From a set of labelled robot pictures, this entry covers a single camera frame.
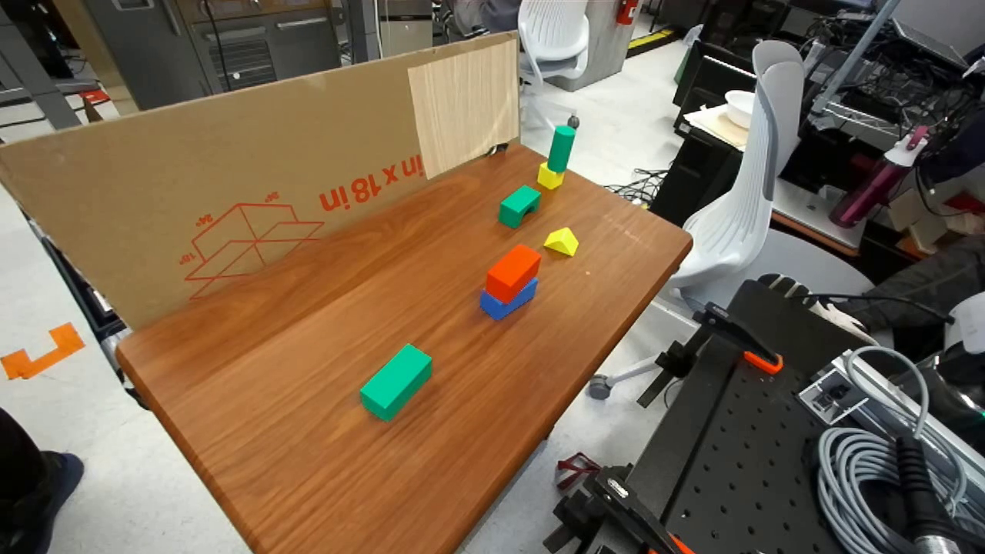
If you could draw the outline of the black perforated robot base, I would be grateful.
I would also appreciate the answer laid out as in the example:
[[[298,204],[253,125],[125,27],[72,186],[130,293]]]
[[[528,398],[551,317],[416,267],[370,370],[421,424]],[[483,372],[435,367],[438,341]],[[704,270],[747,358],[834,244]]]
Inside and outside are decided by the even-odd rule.
[[[810,285],[762,274],[657,353],[682,379],[630,466],[559,463],[551,554],[844,554],[815,502],[823,423],[797,401],[859,338]]]

